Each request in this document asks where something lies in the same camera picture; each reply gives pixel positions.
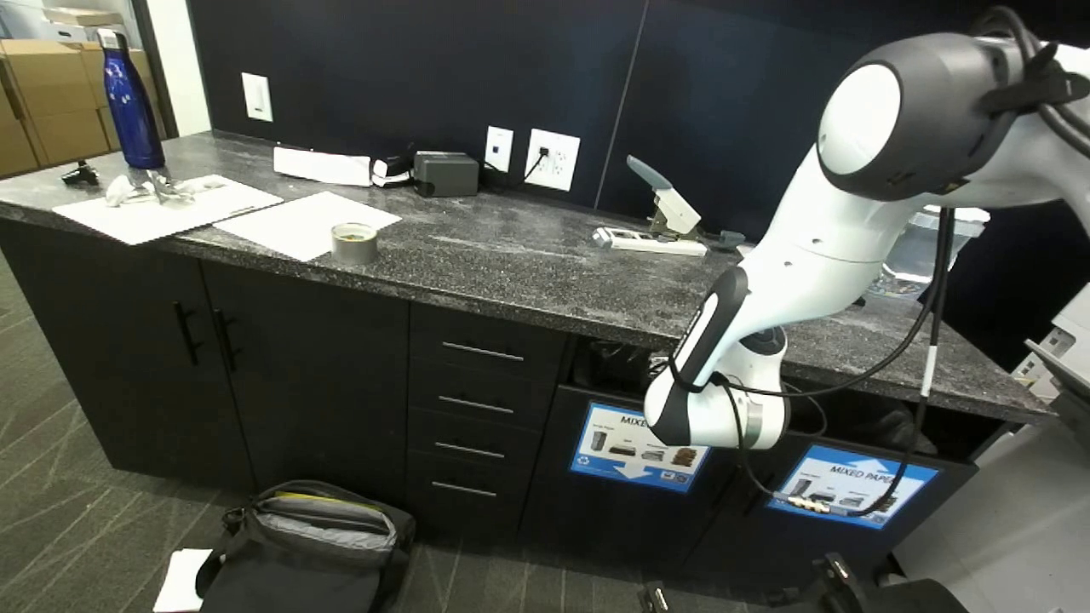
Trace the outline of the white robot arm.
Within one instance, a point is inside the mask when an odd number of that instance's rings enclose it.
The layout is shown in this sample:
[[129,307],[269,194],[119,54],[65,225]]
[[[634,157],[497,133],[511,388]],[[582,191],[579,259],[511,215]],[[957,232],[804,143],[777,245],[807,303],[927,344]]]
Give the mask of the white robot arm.
[[909,218],[937,208],[1090,211],[1090,48],[1018,24],[862,54],[763,238],[705,293],[644,388],[668,446],[770,450],[787,426],[783,330],[848,310]]

